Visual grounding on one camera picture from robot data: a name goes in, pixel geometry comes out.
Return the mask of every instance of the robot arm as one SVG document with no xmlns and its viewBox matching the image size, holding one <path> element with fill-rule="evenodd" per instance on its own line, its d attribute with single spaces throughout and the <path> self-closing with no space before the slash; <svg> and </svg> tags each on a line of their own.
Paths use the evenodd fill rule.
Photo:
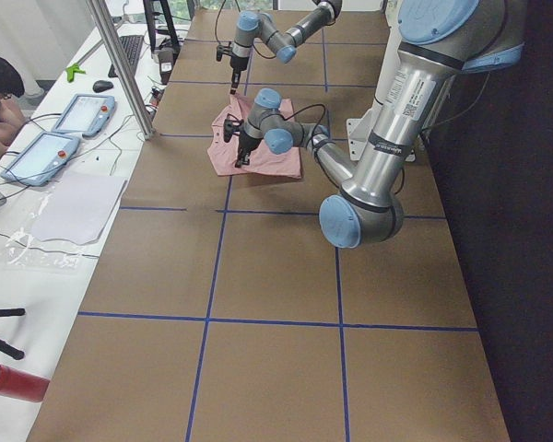
<svg viewBox="0 0 553 442">
<path fill-rule="evenodd" d="M 288 63 L 301 46 L 315 32 L 334 23 L 342 9 L 342 0 L 312 0 L 317 7 L 287 32 L 280 32 L 266 13 L 243 11 L 240 13 L 233 45 L 219 44 L 217 60 L 223 55 L 230 58 L 233 69 L 231 75 L 231 94 L 240 84 L 241 73 L 248 68 L 254 39 L 258 38 L 283 63 Z"/>
<path fill-rule="evenodd" d="M 356 166 L 325 129 L 286 122 L 270 89 L 258 94 L 241 126 L 240 151 L 245 156 L 262 138 L 275 153 L 306 147 L 339 190 L 320 207 L 326 238 L 341 248 L 384 241 L 403 221 L 392 186 L 445 80 L 516 63 L 525 11 L 526 0 L 404 0 L 400 66 Z"/>
</svg>

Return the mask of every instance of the red bottle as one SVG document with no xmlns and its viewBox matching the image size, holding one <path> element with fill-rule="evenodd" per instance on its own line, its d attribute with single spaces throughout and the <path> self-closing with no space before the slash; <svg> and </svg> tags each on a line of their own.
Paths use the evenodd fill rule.
<svg viewBox="0 0 553 442">
<path fill-rule="evenodd" d="M 0 364 L 0 395 L 23 401 L 41 402 L 49 379 Z"/>
</svg>

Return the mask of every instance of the blue joint cap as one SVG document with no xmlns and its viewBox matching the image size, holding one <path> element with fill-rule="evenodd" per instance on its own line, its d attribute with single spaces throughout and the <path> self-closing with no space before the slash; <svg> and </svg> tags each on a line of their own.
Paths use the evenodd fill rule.
<svg viewBox="0 0 553 442">
<path fill-rule="evenodd" d="M 408 43 L 431 44 L 461 28 L 478 5 L 479 0 L 404 0 L 399 31 Z"/>
<path fill-rule="evenodd" d="M 276 52 L 276 58 L 283 63 L 288 63 L 297 54 L 297 48 L 295 46 L 285 46 Z"/>
<path fill-rule="evenodd" d="M 325 238 L 341 249 L 360 244 L 359 216 L 340 195 L 328 196 L 320 206 L 320 226 Z"/>
<path fill-rule="evenodd" d="M 243 11 L 240 12 L 240 17 L 238 18 L 238 28 L 249 32 L 258 28 L 258 14 L 252 11 Z"/>
<path fill-rule="evenodd" d="M 293 135 L 285 129 L 271 129 L 265 134 L 265 142 L 273 154 L 280 155 L 293 147 Z"/>
<path fill-rule="evenodd" d="M 280 94 L 274 89 L 269 89 L 268 87 L 260 89 L 260 92 L 258 92 L 258 95 L 256 95 L 256 98 L 254 99 L 254 103 L 267 109 L 280 108 L 280 101 Z"/>
<path fill-rule="evenodd" d="M 477 72 L 495 71 L 517 64 L 523 54 L 523 47 L 524 43 L 504 51 L 469 60 L 463 66 L 463 73 L 474 74 Z"/>
</svg>

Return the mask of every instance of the wall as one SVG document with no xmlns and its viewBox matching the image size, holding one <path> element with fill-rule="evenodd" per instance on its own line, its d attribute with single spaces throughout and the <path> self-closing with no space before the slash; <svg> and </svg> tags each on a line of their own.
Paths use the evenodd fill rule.
<svg viewBox="0 0 553 442">
<path fill-rule="evenodd" d="M 429 153 L 512 442 L 553 442 L 553 2 L 529 2 L 525 41 Z M 439 121 L 483 80 L 458 77 Z"/>
<path fill-rule="evenodd" d="M 0 56 L 26 88 L 56 79 L 93 28 L 85 0 L 0 0 Z"/>
</svg>

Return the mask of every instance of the keyboard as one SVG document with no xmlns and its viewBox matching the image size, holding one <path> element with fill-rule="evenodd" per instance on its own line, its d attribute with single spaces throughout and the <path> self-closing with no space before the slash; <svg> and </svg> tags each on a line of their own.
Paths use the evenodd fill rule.
<svg viewBox="0 0 553 442">
<path fill-rule="evenodd" d="M 143 35 L 122 35 L 119 37 L 121 40 L 121 45 L 125 53 L 127 54 L 127 60 L 129 60 L 129 66 L 131 67 L 131 72 L 135 75 L 137 70 L 137 65 L 139 64 L 139 55 L 141 54 L 141 47 L 144 43 Z M 117 73 L 114 71 L 114 66 L 111 64 L 111 69 L 109 69 L 109 78 L 117 76 Z"/>
</svg>

